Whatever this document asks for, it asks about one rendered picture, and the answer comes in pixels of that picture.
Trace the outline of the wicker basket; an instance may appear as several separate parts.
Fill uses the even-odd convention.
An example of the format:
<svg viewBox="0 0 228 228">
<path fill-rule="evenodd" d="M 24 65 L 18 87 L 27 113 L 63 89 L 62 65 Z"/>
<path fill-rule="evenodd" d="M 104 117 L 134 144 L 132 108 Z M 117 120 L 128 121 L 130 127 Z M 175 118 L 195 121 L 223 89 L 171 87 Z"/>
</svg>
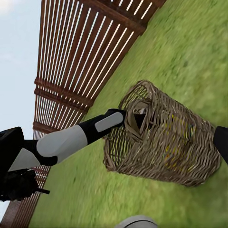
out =
<svg viewBox="0 0 228 228">
<path fill-rule="evenodd" d="M 219 168 L 216 128 L 152 82 L 142 79 L 132 85 L 117 109 L 124 103 L 125 128 L 112 127 L 102 137 L 107 171 L 192 188 Z M 135 115 L 143 108 L 146 115 L 138 129 Z"/>
</svg>

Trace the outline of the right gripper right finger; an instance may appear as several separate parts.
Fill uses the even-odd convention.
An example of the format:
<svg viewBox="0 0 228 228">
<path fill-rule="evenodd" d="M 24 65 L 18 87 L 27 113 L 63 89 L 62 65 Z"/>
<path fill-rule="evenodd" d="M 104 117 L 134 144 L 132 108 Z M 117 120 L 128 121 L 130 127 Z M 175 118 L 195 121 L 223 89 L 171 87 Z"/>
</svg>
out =
<svg viewBox="0 0 228 228">
<path fill-rule="evenodd" d="M 228 164 L 228 128 L 222 126 L 216 128 L 213 144 Z"/>
</svg>

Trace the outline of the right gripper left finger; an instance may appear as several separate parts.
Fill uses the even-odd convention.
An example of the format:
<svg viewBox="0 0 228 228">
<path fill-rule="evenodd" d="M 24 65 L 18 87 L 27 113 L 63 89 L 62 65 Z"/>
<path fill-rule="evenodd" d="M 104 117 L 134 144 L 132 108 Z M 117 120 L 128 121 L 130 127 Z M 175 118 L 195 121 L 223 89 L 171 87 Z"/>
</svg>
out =
<svg viewBox="0 0 228 228">
<path fill-rule="evenodd" d="M 0 132 L 0 183 L 25 144 L 21 127 Z"/>
</svg>

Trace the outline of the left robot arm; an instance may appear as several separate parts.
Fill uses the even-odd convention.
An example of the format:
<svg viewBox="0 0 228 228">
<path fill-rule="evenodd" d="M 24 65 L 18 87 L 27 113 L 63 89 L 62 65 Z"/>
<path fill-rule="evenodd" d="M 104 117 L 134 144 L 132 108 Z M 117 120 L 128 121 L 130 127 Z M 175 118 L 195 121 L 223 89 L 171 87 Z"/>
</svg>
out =
<svg viewBox="0 0 228 228">
<path fill-rule="evenodd" d="M 141 128 L 147 108 L 136 114 L 138 129 Z M 59 164 L 70 155 L 97 141 L 111 132 L 111 128 L 124 125 L 125 110 L 109 109 L 99 115 L 67 129 L 49 133 L 38 140 L 25 140 L 25 144 L 9 171 L 22 170 L 41 165 Z"/>
</svg>

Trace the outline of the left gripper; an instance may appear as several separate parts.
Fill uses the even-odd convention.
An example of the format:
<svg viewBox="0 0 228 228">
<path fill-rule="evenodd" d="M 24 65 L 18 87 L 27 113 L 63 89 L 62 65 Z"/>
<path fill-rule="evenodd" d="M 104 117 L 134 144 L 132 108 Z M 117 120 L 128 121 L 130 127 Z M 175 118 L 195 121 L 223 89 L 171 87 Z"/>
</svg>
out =
<svg viewBox="0 0 228 228">
<path fill-rule="evenodd" d="M 145 115 L 139 113 L 139 114 L 136 114 L 135 117 L 136 117 L 136 122 L 137 122 L 138 129 L 140 129 L 141 125 L 143 123 L 143 120 L 145 118 Z"/>
</svg>

